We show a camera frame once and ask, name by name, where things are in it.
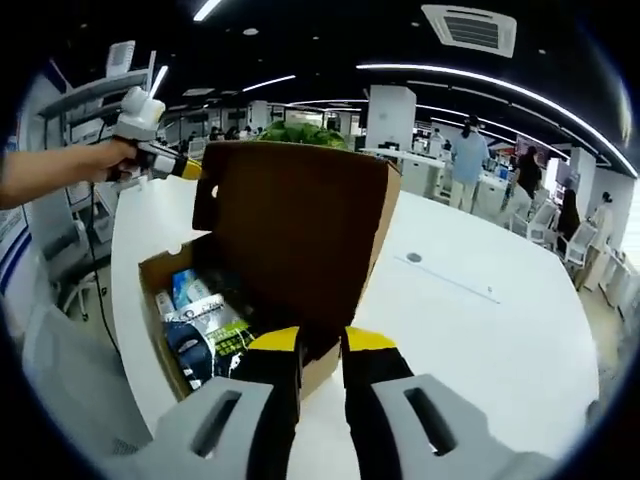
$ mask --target person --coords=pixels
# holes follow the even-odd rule
[[[591,272],[595,270],[598,272],[598,276],[601,276],[606,268],[606,258],[602,254],[606,252],[607,242],[613,232],[613,212],[609,206],[612,202],[611,194],[609,192],[604,192],[602,194],[602,201],[600,205],[593,216],[588,219],[589,223],[598,229],[598,233],[596,233],[591,245],[589,245],[589,248],[587,249],[584,267],[576,274],[574,285],[577,291],[580,291],[587,282]],[[605,259],[605,263],[598,262],[598,259],[601,256]]]
[[[540,188],[542,180],[542,171],[536,162],[537,153],[536,147],[530,146],[527,153],[518,159],[511,198],[498,219],[498,223],[503,227],[514,215],[527,218],[536,190]]]
[[[226,135],[224,136],[225,140],[238,140],[238,127],[233,126],[227,130]]]
[[[104,182],[111,168],[131,167],[136,148],[120,140],[42,152],[10,152],[0,175],[0,209],[6,210],[81,181]]]
[[[431,138],[429,139],[429,155],[438,158],[442,151],[443,142],[444,137],[440,135],[440,129],[434,129],[433,135],[431,135]]]
[[[251,137],[251,127],[249,125],[247,125],[240,132],[239,138],[240,138],[240,140],[248,140],[249,137]]]
[[[465,212],[471,212],[473,193],[482,172],[482,162],[489,158],[489,148],[478,133],[478,118],[470,116],[465,120],[460,135],[453,139],[451,172],[451,200],[449,205]]]
[[[571,240],[579,226],[580,215],[578,214],[578,205],[576,203],[576,192],[569,188],[564,192],[560,217],[558,217],[558,225],[556,227],[556,231],[560,234],[556,244],[558,251],[563,255],[567,251],[567,242]]]

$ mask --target person in blue shirt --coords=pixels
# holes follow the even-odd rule
[[[465,212],[471,212],[473,193],[482,173],[482,162],[489,158],[487,142],[478,133],[478,126],[478,117],[472,115],[467,118],[462,132],[453,139],[451,148],[453,171],[449,205]]]

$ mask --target ceiling light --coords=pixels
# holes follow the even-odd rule
[[[190,88],[186,90],[182,96],[183,97],[199,97],[201,95],[208,95],[213,92],[213,88]]]
[[[156,95],[156,92],[158,91],[158,87],[160,87],[160,84],[162,83],[164,76],[167,74],[167,70],[169,70],[169,67],[167,67],[166,65],[163,65],[162,67],[160,67],[160,71],[156,76],[156,80],[153,82],[153,86],[151,87],[151,90],[149,90],[149,98],[153,98]]]
[[[339,108],[325,108],[325,112],[360,112],[361,108],[347,108],[347,107],[339,107]]]
[[[369,100],[307,100],[305,102],[291,102],[288,105],[308,105],[311,103],[358,103],[358,102],[368,102]]]
[[[243,88],[242,91],[243,92],[248,92],[249,90],[254,90],[256,88],[264,87],[265,85],[271,85],[272,83],[284,82],[286,80],[292,80],[294,78],[296,78],[295,75],[289,75],[288,77],[276,78],[274,80],[269,80],[268,82],[262,82],[262,83],[258,83],[257,85],[252,85],[250,87]]]
[[[198,13],[193,17],[194,22],[201,22],[211,13],[211,11],[218,6],[222,0],[207,0],[205,4],[200,7]]]
[[[436,117],[431,117],[431,120],[434,122],[439,122],[439,123],[447,123],[449,125],[455,125],[456,127],[464,127],[464,124],[462,123],[458,123],[458,122],[452,122],[450,120],[445,120],[443,118],[436,118]],[[511,140],[510,138],[507,137],[503,137],[502,135],[498,135],[497,133],[491,133],[491,132],[487,132],[486,130],[478,130],[478,132],[483,133],[489,137],[495,137],[495,138],[499,138],[500,140],[503,140],[507,143],[513,143],[515,144],[515,140]]]
[[[446,108],[439,108],[439,107],[432,107],[430,105],[416,105],[417,108],[427,108],[429,110],[435,110],[437,112],[444,112],[444,113],[450,113],[452,115],[458,115],[461,117],[468,117],[469,115],[466,113],[462,113],[462,112],[456,112],[455,110],[448,110]],[[487,120],[486,118],[478,118],[478,120],[480,120],[483,123],[489,123],[491,125],[494,125],[496,127],[500,127],[500,128],[504,128],[505,130],[509,130],[510,132],[516,133],[522,137],[528,138],[529,140],[533,140],[536,143],[539,143],[540,145],[543,145],[545,147],[547,147],[549,150],[552,150],[554,152],[556,152],[558,155],[561,155],[563,158],[569,159],[569,156],[558,150],[555,147],[552,147],[551,145],[548,145],[546,143],[544,143],[541,140],[538,140],[535,137],[532,137],[531,135],[527,135],[526,133],[521,132],[520,130],[516,130],[515,128],[511,128],[511,127],[507,127],[506,125],[502,125],[501,123],[496,123],[496,122],[492,122],[491,120]]]
[[[500,87],[512,90],[514,92],[521,93],[522,95],[526,95],[527,97],[533,100],[537,100],[538,102],[548,107],[551,107],[555,111],[559,112],[560,114],[564,115],[570,120],[573,120],[575,123],[577,123],[582,128],[587,130],[589,133],[591,133],[591,135],[593,135],[598,140],[600,140],[609,149],[609,151],[613,153],[613,155],[616,158],[618,158],[625,167],[627,167],[627,170],[629,171],[629,173],[631,173],[631,175],[633,175],[635,178],[638,177],[638,172],[631,165],[631,163],[629,163],[629,161],[622,154],[622,152],[620,152],[620,150],[618,150],[613,143],[607,140],[607,138],[604,135],[602,135],[599,131],[597,131],[594,127],[592,127],[582,118],[578,117],[577,115],[570,112],[566,108],[558,105],[555,102],[552,102],[551,100],[543,97],[542,95],[539,95],[530,90],[527,90],[526,88],[520,87],[518,85],[514,85],[513,83],[505,82],[504,80],[499,80],[497,78],[481,75],[479,73],[467,72],[466,70],[458,70],[455,68],[438,67],[435,65],[405,65],[405,64],[393,64],[393,63],[389,63],[389,64],[378,63],[378,64],[370,64],[370,65],[357,65],[356,68],[358,70],[421,70],[421,71],[427,71],[427,72],[447,73],[450,75],[458,75],[461,77],[473,78],[475,80],[488,82],[493,85],[498,85]]]

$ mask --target human hand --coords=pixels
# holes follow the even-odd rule
[[[94,149],[95,155],[91,156],[89,165],[91,181],[104,182],[114,168],[122,172],[120,179],[126,180],[131,177],[130,170],[137,166],[134,161],[136,147],[123,140],[111,139],[95,145]]]

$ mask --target cable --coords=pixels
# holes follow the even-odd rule
[[[104,126],[106,125],[106,123],[102,123],[102,127],[100,128],[100,133],[98,133],[98,142],[100,143],[100,140],[102,138],[102,132],[104,131]],[[119,357],[122,357],[122,355],[120,355],[120,350],[118,349],[118,345],[116,344],[116,341],[113,339],[113,335],[111,334],[111,330],[109,330],[109,325],[107,324],[107,316],[104,313],[104,302],[102,301],[102,286],[100,285],[100,275],[98,275],[98,268],[96,267],[96,251],[93,247],[93,240],[91,238],[91,232],[93,231],[95,233],[94,230],[94,221],[95,221],[95,214],[94,214],[94,201],[95,201],[95,196],[96,196],[96,185],[95,183],[91,182],[90,184],[90,196],[91,196],[91,201],[89,202],[90,208],[91,208],[91,212],[89,213],[89,225],[87,226],[87,237],[89,239],[89,250],[91,251],[91,261],[93,262],[93,274],[96,277],[96,290],[98,291],[98,302],[100,303],[100,315],[102,316],[102,323],[104,325],[104,329],[107,331],[107,335],[109,335],[109,340],[111,340],[111,345],[113,345],[114,350],[116,351],[116,353],[118,354]]]

